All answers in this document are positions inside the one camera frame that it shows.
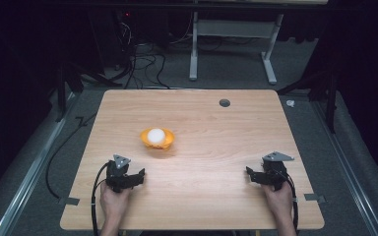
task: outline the white ball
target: white ball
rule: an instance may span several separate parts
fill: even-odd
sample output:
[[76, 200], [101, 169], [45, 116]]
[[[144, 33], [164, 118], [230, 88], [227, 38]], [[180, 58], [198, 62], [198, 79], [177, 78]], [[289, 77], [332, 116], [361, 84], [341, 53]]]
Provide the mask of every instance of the white ball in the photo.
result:
[[162, 129], [152, 129], [147, 134], [147, 139], [152, 145], [162, 145], [165, 140], [165, 133]]

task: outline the metal rail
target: metal rail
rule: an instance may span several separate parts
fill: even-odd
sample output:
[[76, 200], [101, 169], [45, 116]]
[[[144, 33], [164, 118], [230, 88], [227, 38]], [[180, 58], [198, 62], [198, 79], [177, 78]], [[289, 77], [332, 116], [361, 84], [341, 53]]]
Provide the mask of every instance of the metal rail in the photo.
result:
[[[71, 101], [71, 104], [67, 109], [66, 116], [72, 110], [77, 97], [75, 97], [73, 93], [70, 93], [68, 100]], [[45, 164], [49, 160], [50, 156], [48, 154], [50, 152], [50, 149], [55, 139], [60, 134], [65, 123], [66, 118], [63, 118], [60, 122], [54, 125], [53, 132], [51, 132], [48, 140], [42, 147], [41, 152], [32, 163], [29, 171], [26, 174], [26, 177], [24, 177], [24, 180], [21, 183], [17, 193], [15, 194], [7, 210], [5, 211], [5, 214], [0, 220], [0, 236], [11, 235], [11, 232], [14, 229], [17, 220], [19, 219], [25, 205], [27, 204], [27, 201], [30, 198], [30, 195], [32, 194], [32, 191], [39, 179], [39, 175], [42, 173], [42, 170], [45, 168]]]
[[367, 229], [371, 235], [378, 235], [378, 217], [373, 211], [372, 204], [368, 199], [366, 193], [358, 182], [357, 177], [354, 174], [354, 171], [349, 164], [343, 149], [335, 136], [331, 133], [327, 124], [325, 123], [325, 115], [323, 108], [319, 102], [312, 102], [312, 107], [317, 114], [321, 125], [324, 127], [325, 132], [327, 133], [328, 138], [330, 139], [331, 145], [333, 146], [334, 151], [337, 155], [337, 161], [340, 165], [341, 171], [343, 172], [346, 180], [346, 184], [351, 192], [352, 197], [354, 198], [355, 204], [360, 210], [361, 216], [363, 217], [364, 222], [366, 223]]

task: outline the table top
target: table top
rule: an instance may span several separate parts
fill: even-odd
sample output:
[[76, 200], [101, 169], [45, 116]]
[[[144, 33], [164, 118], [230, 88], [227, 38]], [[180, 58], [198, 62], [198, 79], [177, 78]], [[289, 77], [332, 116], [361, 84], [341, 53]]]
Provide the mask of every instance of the table top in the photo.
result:
[[[220, 106], [227, 99], [228, 107]], [[168, 150], [146, 147], [140, 133], [160, 127], [173, 132]], [[146, 168], [134, 188], [122, 229], [274, 229], [266, 197], [245, 167], [262, 171], [262, 156], [294, 157], [284, 165], [299, 198], [299, 229], [324, 219], [278, 95], [253, 89], [109, 90], [105, 93], [70, 197], [64, 229], [92, 229], [91, 194], [99, 169], [115, 153], [131, 159], [128, 174]], [[99, 228], [104, 221], [96, 191]]]

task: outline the cable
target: cable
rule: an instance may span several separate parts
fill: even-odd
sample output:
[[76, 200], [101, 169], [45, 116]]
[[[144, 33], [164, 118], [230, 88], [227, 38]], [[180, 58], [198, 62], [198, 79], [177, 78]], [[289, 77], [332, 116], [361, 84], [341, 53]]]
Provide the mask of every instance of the cable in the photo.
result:
[[189, 39], [189, 38], [192, 37], [192, 36], [186, 37], [187, 34], [188, 34], [188, 32], [189, 32], [189, 29], [190, 29], [190, 27], [192, 25], [192, 20], [193, 20], [193, 14], [190, 15], [189, 24], [188, 24], [188, 27], [187, 27], [185, 33], [183, 34], [183, 36], [180, 39], [177, 39], [176, 41], [170, 42], [170, 44], [174, 44], [174, 43], [178, 43], [178, 42], [181, 42], [181, 41], [185, 41], [185, 40], [187, 40], [187, 39]]
[[131, 66], [131, 71], [129, 73], [129, 77], [128, 77], [128, 80], [127, 80], [127, 83], [125, 84], [125, 87], [124, 89], [127, 89], [128, 88], [128, 85], [130, 84], [130, 80], [131, 78], [133, 77], [133, 74], [134, 74], [134, 71], [135, 71], [135, 68], [136, 68], [136, 53], [137, 53], [137, 48], [136, 47], [133, 47], [133, 55], [134, 55], [134, 58], [132, 61], [130, 61], [130, 64], [132, 65]]
[[[157, 57], [161, 57], [162, 58], [162, 62], [161, 62], [161, 67], [160, 69], [158, 70], [157, 74], [156, 74], [156, 82], [155, 81], [152, 81], [150, 79], [150, 77], [147, 75], [147, 71], [149, 69], [149, 67], [153, 66], [156, 64], [156, 60], [157, 60]], [[139, 67], [139, 68], [136, 68], [135, 70], [145, 70], [145, 76], [147, 78], [147, 80], [149, 80], [151, 83], [155, 84], [155, 85], [161, 85], [163, 86], [164, 88], [166, 89], [170, 89], [170, 87], [166, 84], [164, 84], [161, 80], [160, 80], [160, 74], [161, 72], [163, 71], [164, 69], [164, 64], [165, 64], [165, 56], [162, 55], [162, 54], [138, 54], [136, 55], [135, 57], [135, 64], [137, 63], [137, 60], [143, 60], [143, 61], [148, 61], [149, 63], [145, 66], [142, 66], [142, 67]]]
[[85, 122], [83, 122], [82, 124], [80, 124], [78, 126], [78, 128], [76, 128], [76, 130], [74, 130], [70, 135], [69, 137], [67, 137], [67, 139], [61, 144], [61, 146], [59, 146], [57, 148], [57, 150], [51, 155], [50, 157], [50, 160], [48, 161], [47, 163], [47, 168], [45, 170], [45, 184], [47, 186], [47, 189], [48, 191], [50, 192], [50, 194], [56, 198], [58, 201], [60, 201], [60, 196], [58, 194], [56, 194], [52, 189], [51, 189], [51, 186], [50, 186], [50, 183], [48, 181], [48, 174], [49, 174], [49, 170], [50, 170], [50, 166], [51, 166], [51, 162], [53, 161], [54, 157], [56, 156], [56, 154], [60, 151], [61, 148], [64, 147], [64, 145], [66, 145], [66, 143], [84, 126], [87, 126], [88, 125], [88, 122], [93, 119], [94, 117], [96, 116], [96, 113], [93, 114], [91, 117], [89, 117]]
[[[127, 46], [130, 45], [130, 42], [131, 42], [131, 29], [130, 27], [128, 27], [127, 24], [125, 23], [121, 23], [121, 26], [124, 26], [126, 29], [128, 29], [129, 33], [128, 33], [128, 42], [127, 42]], [[122, 33], [122, 36], [125, 37], [125, 34], [126, 34], [127, 30], [124, 30], [124, 32]]]
[[298, 222], [297, 221], [298, 221], [298, 218], [299, 218], [299, 212], [298, 212], [298, 207], [297, 207], [297, 196], [296, 196], [296, 191], [295, 191], [295, 188], [294, 188], [293, 180], [290, 178], [290, 175], [288, 175], [288, 174], [287, 174], [287, 177], [289, 178], [287, 183], [289, 184], [289, 186], [292, 190], [292, 197], [293, 197], [293, 226], [294, 226], [294, 229], [296, 230], [296, 234], [298, 234], [298, 232], [297, 232], [297, 223]]
[[200, 39], [204, 40], [208, 44], [214, 43], [214, 42], [208, 42], [208, 39], [214, 39], [214, 38], [216, 38], [216, 41], [218, 41], [218, 45], [216, 47], [214, 47], [212, 49], [204, 49], [198, 43], [198, 49], [201, 50], [201, 51], [215, 51], [215, 50], [219, 49], [222, 46], [222, 37], [216, 37], [216, 36], [203, 36], [203, 37], [200, 37]]
[[106, 162], [100, 169], [99, 169], [99, 172], [97, 172], [97, 175], [96, 175], [96, 178], [94, 179], [94, 188], [92, 189], [92, 197], [91, 197], [91, 212], [92, 212], [92, 226], [94, 228], [94, 236], [97, 236], [98, 233], [97, 233], [97, 221], [96, 221], [96, 204], [95, 204], [95, 192], [96, 192], [96, 189], [97, 189], [97, 186], [102, 183], [102, 181], [100, 181], [99, 183], [97, 182], [99, 180], [99, 176], [100, 176], [100, 173], [102, 172], [102, 170], [108, 166], [108, 162]]

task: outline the wrist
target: wrist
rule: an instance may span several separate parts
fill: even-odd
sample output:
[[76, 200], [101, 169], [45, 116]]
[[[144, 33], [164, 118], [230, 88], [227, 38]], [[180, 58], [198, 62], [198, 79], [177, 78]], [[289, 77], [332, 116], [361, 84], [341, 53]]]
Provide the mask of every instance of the wrist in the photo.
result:
[[295, 236], [296, 231], [293, 226], [293, 219], [290, 214], [275, 215], [278, 234], [280, 236]]
[[117, 236], [120, 222], [121, 218], [107, 217], [100, 231], [100, 236]]

